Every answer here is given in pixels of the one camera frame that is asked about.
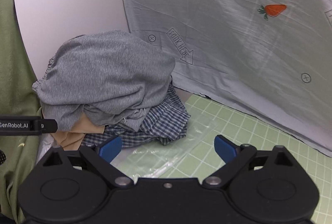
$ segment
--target wrinkled fabric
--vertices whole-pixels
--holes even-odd
[[[60,145],[65,151],[75,151],[81,146],[86,133],[103,134],[105,126],[97,127],[82,113],[79,120],[73,125],[70,131],[57,131],[51,133],[56,144]]]
[[[124,0],[124,7],[130,32],[176,58],[174,86],[332,156],[332,0]]]
[[[186,136],[190,115],[186,111],[172,84],[169,85],[164,101],[150,109],[138,132],[130,131],[119,125],[105,127],[100,134],[87,134],[83,145],[102,144],[105,140],[120,136],[122,148],[138,146],[153,141],[167,145]]]
[[[59,131],[70,131],[83,112],[96,126],[140,120],[165,98],[174,65],[173,57],[122,30],[83,35],[59,48],[33,89]]]

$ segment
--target plastic bag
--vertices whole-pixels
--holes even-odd
[[[56,140],[51,134],[42,134],[39,140],[39,148],[36,158],[36,164],[41,160],[41,158],[47,153],[51,147],[59,147]]]
[[[215,128],[211,119],[206,117],[204,122],[202,124],[192,118],[189,119],[187,136],[166,146],[160,142],[153,142],[135,148],[122,149],[111,164],[135,182],[138,177],[160,177]]]

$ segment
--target carrot embroidery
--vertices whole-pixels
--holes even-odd
[[[268,20],[268,15],[270,17],[276,17],[280,13],[282,13],[287,8],[286,5],[267,5],[267,6],[261,6],[260,9],[257,9],[257,11],[260,14],[264,14],[264,19]]]

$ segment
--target checkered fabric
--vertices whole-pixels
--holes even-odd
[[[82,145],[101,144],[113,136],[122,138],[122,148],[160,141],[167,145],[186,136],[190,115],[186,111],[172,84],[164,101],[150,109],[138,132],[118,125],[108,125],[103,134],[86,134]]]

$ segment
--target blue gripper pad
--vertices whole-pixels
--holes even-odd
[[[222,135],[217,135],[215,137],[215,152],[225,163],[230,162],[236,157],[238,148],[239,147],[236,144],[232,143]]]
[[[110,163],[121,151],[121,137],[112,137],[98,146],[98,155]]]

